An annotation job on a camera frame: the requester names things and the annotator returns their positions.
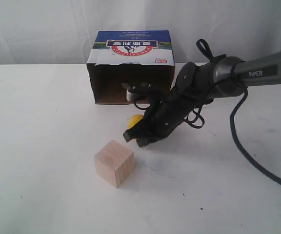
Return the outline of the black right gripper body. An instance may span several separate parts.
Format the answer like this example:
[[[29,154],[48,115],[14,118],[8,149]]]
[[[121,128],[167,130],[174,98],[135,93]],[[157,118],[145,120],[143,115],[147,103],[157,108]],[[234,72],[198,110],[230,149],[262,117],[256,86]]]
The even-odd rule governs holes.
[[[151,102],[141,121],[140,140],[167,138],[180,124],[200,129],[205,124],[201,110],[207,100],[193,99],[170,92],[165,98]]]

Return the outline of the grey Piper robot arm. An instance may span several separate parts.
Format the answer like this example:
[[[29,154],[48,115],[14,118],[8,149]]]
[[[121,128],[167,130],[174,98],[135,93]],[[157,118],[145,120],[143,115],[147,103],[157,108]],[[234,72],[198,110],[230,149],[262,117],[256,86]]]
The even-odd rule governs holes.
[[[183,122],[200,129],[205,124],[201,116],[204,105],[216,98],[237,97],[250,86],[275,84],[281,84],[281,52],[252,61],[221,55],[202,66],[188,62],[166,94],[152,84],[127,89],[128,101],[146,100],[149,106],[123,137],[143,147],[167,138]]]

